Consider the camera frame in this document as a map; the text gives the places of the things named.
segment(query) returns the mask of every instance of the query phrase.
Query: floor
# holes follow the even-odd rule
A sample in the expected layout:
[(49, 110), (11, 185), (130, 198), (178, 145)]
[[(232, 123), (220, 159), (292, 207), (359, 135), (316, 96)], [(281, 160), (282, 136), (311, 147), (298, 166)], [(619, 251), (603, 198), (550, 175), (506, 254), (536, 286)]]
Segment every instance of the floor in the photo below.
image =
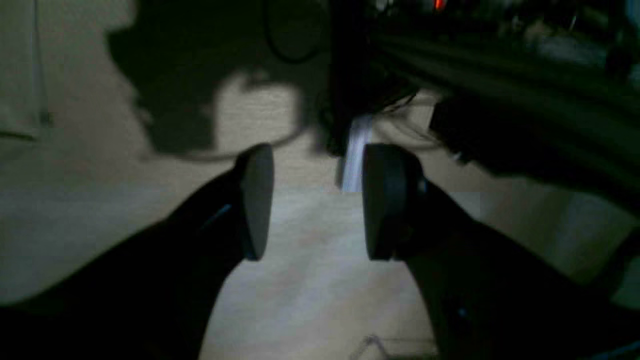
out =
[[(326, 36), (318, 35), (327, 21), (321, 3), (274, 3), (284, 17), (275, 28), (283, 50), (326, 47)], [(267, 251), (228, 278), (201, 359), (345, 359), (370, 334), (398, 354), (433, 353), (410, 274), (401, 263), (367, 259), (360, 194), (338, 191), (338, 162), (323, 152), (317, 114), (328, 54), (283, 64), (264, 43), (257, 1), (220, 6), (198, 9), (200, 16), (187, 21), (195, 22), (190, 30), (211, 27), (196, 37), (205, 47), (193, 47), (180, 20), (156, 14), (155, 26), (180, 36), (167, 30), (155, 41), (175, 51), (164, 58), (138, 53), (145, 61), (126, 76), (109, 35), (136, 22), (132, 1), (40, 2), (52, 125), (37, 142), (0, 146), (0, 302), (58, 282), (165, 216), (230, 168), (245, 147), (272, 142), (276, 189)], [(427, 102), (403, 116), (425, 126), (430, 109)], [(588, 195), (461, 167), (445, 150), (378, 120), (374, 141), (415, 149), (427, 176), (471, 214), (576, 281), (592, 277), (636, 224)], [(577, 232), (580, 241), (573, 241)]]

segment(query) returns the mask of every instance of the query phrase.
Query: red light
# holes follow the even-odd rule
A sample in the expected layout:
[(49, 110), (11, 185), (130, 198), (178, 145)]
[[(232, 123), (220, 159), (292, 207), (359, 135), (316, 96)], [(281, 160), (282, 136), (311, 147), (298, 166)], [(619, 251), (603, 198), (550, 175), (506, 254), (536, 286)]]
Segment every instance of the red light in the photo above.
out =
[(435, 9), (437, 12), (444, 10), (444, 0), (435, 0)]

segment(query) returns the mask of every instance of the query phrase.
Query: black cable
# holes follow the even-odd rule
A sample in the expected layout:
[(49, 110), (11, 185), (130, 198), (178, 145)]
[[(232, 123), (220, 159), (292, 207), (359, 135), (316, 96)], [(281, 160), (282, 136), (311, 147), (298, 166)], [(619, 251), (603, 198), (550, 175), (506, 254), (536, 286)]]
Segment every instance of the black cable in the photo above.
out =
[(409, 105), (409, 103), (410, 103), (410, 102), (412, 102), (412, 101), (415, 99), (415, 97), (416, 97), (417, 95), (418, 95), (418, 91), (414, 92), (414, 93), (413, 93), (413, 94), (411, 94), (409, 97), (407, 97), (407, 99), (406, 99), (402, 104), (399, 104), (399, 105), (393, 105), (393, 106), (391, 106), (389, 109), (385, 109), (385, 110), (383, 110), (381, 113), (382, 113), (382, 114), (393, 113), (393, 112), (396, 112), (397, 110), (400, 110), (400, 109), (402, 109), (402, 108), (405, 108), (405, 107), (407, 107), (407, 106)]
[(38, 140), (33, 135), (12, 133), (11, 131), (0, 131), (0, 138), (13, 138), (13, 139), (16, 139), (16, 140), (25, 140), (25, 141), (30, 141), (30, 142), (34, 142), (34, 141)]
[(304, 54), (303, 56), (300, 56), (298, 58), (293, 58), (291, 56), (285, 55), (278, 49), (271, 34), (271, 24), (269, 21), (269, 0), (262, 0), (262, 27), (264, 30), (264, 38), (267, 42), (267, 46), (269, 46), (269, 50), (271, 50), (271, 52), (284, 63), (299, 65), (311, 60), (312, 58), (316, 57), (318, 53), (320, 53), (319, 48), (316, 46), (307, 54)]
[(429, 133), (424, 133), (418, 129), (416, 129), (415, 127), (409, 125), (409, 123), (407, 122), (403, 122), (403, 126), (400, 126), (398, 121), (391, 121), (391, 124), (394, 126), (394, 128), (396, 128), (398, 131), (400, 131), (403, 135), (405, 136), (409, 136), (410, 138), (414, 139), (414, 140), (420, 140), (420, 141), (427, 141), (430, 143), (433, 143), (435, 145), (441, 145), (442, 143), (440, 142), (440, 140), (433, 136), (432, 134)]

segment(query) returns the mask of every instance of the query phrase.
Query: cable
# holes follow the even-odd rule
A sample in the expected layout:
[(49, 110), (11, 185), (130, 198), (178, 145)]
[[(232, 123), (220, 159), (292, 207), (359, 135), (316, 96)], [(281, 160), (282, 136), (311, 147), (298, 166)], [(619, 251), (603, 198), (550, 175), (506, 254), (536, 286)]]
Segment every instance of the cable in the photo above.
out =
[(271, 34), (271, 22), (269, 21), (269, 0), (262, 0), (262, 27), (264, 30), (264, 38), (267, 42), (267, 46), (269, 46), (269, 50), (282, 62), (288, 63), (291, 65), (299, 65), (305, 63), (312, 58), (315, 58), (319, 53), (320, 49), (318, 46), (311, 49), (307, 54), (300, 56), (298, 58), (293, 58), (291, 56), (285, 55), (281, 52), (275, 44), (273, 40), (273, 36)]
[[(398, 110), (407, 108), (417, 95), (418, 95), (418, 92), (415, 92), (409, 95), (406, 98), (406, 100), (404, 100), (401, 104), (390, 106), (389, 109), (381, 111), (380, 114), (382, 115), (391, 114)], [(435, 143), (435, 145), (438, 145), (438, 146), (442, 145), (442, 142), (436, 136), (421, 131), (420, 129), (418, 129), (408, 121), (403, 121), (402, 122), (403, 126), (401, 126), (400, 122), (397, 120), (391, 121), (391, 124), (402, 134), (409, 136), (414, 140), (425, 140), (425, 141)]]
[(0, 138), (13, 138), (13, 139), (16, 139), (16, 140), (25, 140), (25, 141), (30, 141), (30, 142), (34, 142), (34, 141), (38, 140), (33, 135), (14, 133), (14, 132), (11, 132), (11, 131), (0, 131)]

